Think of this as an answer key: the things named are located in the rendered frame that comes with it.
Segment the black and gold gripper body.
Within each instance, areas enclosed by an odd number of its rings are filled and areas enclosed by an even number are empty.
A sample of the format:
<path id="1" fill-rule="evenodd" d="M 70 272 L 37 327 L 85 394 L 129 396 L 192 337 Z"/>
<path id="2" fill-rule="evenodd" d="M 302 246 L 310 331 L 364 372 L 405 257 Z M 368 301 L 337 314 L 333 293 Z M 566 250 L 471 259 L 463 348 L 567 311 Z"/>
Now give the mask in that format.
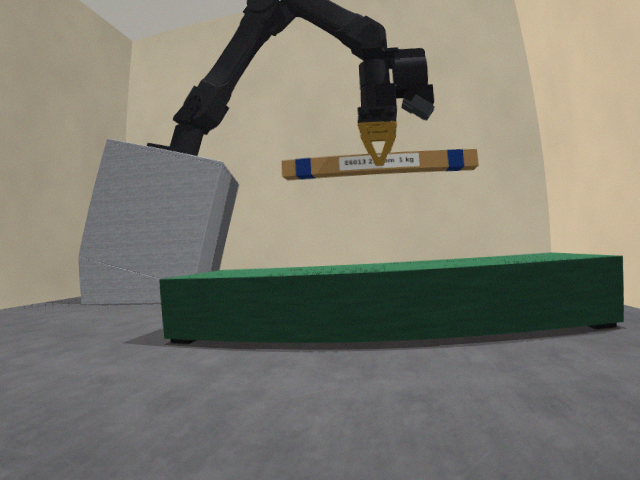
<path id="1" fill-rule="evenodd" d="M 360 93 L 361 106 L 367 107 L 367 108 L 358 107 L 358 115 L 359 115 L 358 123 L 380 122 L 380 121 L 396 122 L 396 112 L 395 112 L 394 105 L 376 106 L 375 84 L 383 84 L 383 83 L 372 82 L 372 84 L 367 84 L 361 87 L 361 93 Z M 368 120 L 372 118 L 376 118 L 376 119 Z"/>

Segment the low green platform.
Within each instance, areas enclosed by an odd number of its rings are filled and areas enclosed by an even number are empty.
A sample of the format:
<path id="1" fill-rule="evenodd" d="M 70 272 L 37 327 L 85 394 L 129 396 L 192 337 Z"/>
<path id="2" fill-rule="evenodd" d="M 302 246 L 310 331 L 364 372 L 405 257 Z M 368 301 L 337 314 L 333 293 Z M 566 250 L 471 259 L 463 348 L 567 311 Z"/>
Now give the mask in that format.
<path id="1" fill-rule="evenodd" d="M 219 270 L 159 279 L 164 339 L 455 338 L 624 322 L 623 256 L 491 257 Z"/>

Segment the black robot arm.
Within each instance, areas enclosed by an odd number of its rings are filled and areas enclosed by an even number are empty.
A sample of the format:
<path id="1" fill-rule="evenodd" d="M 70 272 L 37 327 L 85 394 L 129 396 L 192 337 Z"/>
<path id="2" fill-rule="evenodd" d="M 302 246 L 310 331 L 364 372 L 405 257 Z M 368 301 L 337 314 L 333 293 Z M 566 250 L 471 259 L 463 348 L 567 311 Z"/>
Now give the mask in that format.
<path id="1" fill-rule="evenodd" d="M 296 17 L 328 32 L 363 60 L 359 64 L 360 90 L 372 82 L 383 83 L 375 84 L 376 106 L 394 105 L 397 118 L 396 99 L 404 94 L 401 108 L 407 112 L 425 121 L 434 111 L 425 50 L 387 48 L 384 26 L 370 17 L 330 0 L 247 0 L 243 13 L 238 29 L 215 65 L 197 87 L 193 86 L 174 115 L 173 121 L 182 124 L 174 129 L 170 146 L 175 148 L 153 143 L 147 146 L 198 156 L 203 135 L 221 123 L 229 110 L 232 92 L 255 54 L 271 35 L 282 32 Z"/>

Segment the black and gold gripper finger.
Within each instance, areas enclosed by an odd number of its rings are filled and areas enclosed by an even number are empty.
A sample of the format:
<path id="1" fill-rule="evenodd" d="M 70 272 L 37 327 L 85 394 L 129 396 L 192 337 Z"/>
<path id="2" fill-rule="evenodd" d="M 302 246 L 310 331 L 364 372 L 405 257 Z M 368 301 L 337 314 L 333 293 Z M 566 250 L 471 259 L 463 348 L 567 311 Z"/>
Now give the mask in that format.
<path id="1" fill-rule="evenodd" d="M 387 133 L 371 133 L 371 134 L 368 134 L 368 135 L 369 135 L 369 138 L 370 138 L 371 142 L 386 141 L 386 138 L 387 138 Z M 360 137 L 361 137 L 361 140 L 362 140 L 362 142 L 363 142 L 368 154 L 370 154 L 361 134 L 360 134 Z M 394 137 L 393 137 L 393 140 L 392 140 L 392 143 L 391 143 L 391 147 L 390 147 L 388 153 L 391 152 L 391 149 L 392 149 L 393 143 L 395 141 L 395 138 L 396 138 L 396 132 L 394 134 Z"/>
<path id="2" fill-rule="evenodd" d="M 363 137 L 363 140 L 369 150 L 369 153 L 374 161 L 375 166 L 383 166 L 388 155 L 395 131 L 397 128 L 397 122 L 361 122 L 358 123 L 358 129 Z M 388 133 L 382 154 L 380 157 L 377 156 L 376 151 L 372 145 L 372 142 L 369 138 L 369 133 Z"/>

